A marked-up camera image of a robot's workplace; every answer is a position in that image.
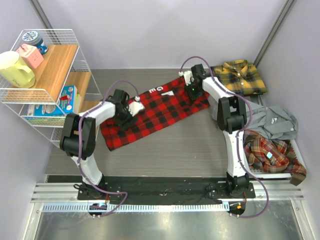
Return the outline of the red black plaid shirt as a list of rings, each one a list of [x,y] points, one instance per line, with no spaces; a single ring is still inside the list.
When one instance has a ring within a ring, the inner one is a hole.
[[[103,122],[100,130],[108,149],[113,151],[131,144],[209,107],[208,93],[193,101],[184,85],[184,78],[179,77],[141,93],[144,110],[136,115],[137,121],[127,130],[121,130],[115,119]]]

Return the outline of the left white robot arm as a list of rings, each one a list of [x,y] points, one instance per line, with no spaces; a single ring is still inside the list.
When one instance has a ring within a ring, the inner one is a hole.
[[[59,147],[75,162],[82,176],[82,183],[74,185],[79,199],[100,200],[107,194],[104,175],[94,157],[96,128],[114,118],[125,130],[135,123],[136,115],[143,109],[138,95],[130,101],[126,91],[116,89],[113,95],[105,96],[94,107],[66,115]]]

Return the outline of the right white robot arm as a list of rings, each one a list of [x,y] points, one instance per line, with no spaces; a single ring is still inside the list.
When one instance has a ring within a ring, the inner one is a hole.
[[[191,100],[195,101],[208,93],[217,102],[216,121],[223,132],[228,155],[225,191],[230,197],[236,198],[248,190],[250,184],[242,147],[242,128],[247,124],[246,104],[222,85],[217,77],[209,76],[202,64],[180,72],[179,76],[184,78],[184,89]]]

